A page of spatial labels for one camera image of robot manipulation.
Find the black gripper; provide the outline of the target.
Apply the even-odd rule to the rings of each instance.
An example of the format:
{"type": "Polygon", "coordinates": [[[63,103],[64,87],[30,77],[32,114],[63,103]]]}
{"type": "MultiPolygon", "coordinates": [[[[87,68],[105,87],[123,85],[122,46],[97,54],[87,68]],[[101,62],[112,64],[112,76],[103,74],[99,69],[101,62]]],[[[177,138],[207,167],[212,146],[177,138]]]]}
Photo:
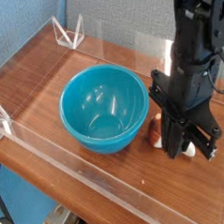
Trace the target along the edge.
{"type": "Polygon", "coordinates": [[[161,141],[165,152],[193,157],[193,143],[206,158],[215,157],[222,130],[209,109],[217,80],[219,57],[174,65],[167,76],[153,70],[149,96],[162,110],[161,141]]]}

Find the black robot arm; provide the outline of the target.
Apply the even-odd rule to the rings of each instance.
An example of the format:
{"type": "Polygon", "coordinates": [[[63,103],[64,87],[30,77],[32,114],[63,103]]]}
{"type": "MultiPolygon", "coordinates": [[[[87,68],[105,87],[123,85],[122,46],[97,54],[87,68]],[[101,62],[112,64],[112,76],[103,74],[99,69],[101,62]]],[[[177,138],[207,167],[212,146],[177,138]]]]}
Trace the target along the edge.
{"type": "Polygon", "coordinates": [[[222,130],[209,109],[224,64],[224,0],[173,0],[175,39],[169,76],[151,72],[149,96],[162,110],[161,141],[171,158],[196,145],[213,158],[222,130]]]}

